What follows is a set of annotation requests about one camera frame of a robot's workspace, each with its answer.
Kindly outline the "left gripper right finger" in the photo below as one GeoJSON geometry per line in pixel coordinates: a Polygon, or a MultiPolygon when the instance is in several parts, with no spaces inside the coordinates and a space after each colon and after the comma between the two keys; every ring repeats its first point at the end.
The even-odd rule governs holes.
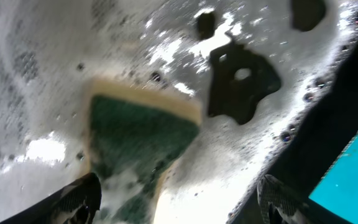
{"type": "Polygon", "coordinates": [[[257,184],[257,200],[265,224],[349,224],[270,174],[257,184]]]}

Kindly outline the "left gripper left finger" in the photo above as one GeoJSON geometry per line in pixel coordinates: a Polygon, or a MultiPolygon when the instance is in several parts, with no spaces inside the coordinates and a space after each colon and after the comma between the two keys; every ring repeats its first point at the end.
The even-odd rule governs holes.
{"type": "Polygon", "coordinates": [[[101,196],[101,183],[91,172],[1,223],[92,223],[101,196]]]}

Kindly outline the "green yellow sponge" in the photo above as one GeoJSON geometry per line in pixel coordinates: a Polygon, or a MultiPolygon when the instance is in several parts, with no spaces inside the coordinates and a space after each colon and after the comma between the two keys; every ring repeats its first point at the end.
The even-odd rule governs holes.
{"type": "Polygon", "coordinates": [[[202,105],[107,78],[86,99],[88,168],[102,185],[98,223],[152,223],[168,171],[200,131],[202,105]]]}

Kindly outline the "teal plastic tray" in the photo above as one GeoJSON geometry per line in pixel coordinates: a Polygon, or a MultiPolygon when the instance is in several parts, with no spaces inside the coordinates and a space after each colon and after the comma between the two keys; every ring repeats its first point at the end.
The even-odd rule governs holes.
{"type": "Polygon", "coordinates": [[[358,132],[309,196],[350,223],[358,223],[358,132]]]}

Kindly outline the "black plastic tray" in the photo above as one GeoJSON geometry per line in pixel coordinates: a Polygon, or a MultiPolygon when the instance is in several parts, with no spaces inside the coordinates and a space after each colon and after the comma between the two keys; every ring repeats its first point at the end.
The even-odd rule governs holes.
{"type": "Polygon", "coordinates": [[[96,174],[107,78],[202,105],[152,223],[233,223],[357,44],[358,1],[0,1],[0,222],[96,174]]]}

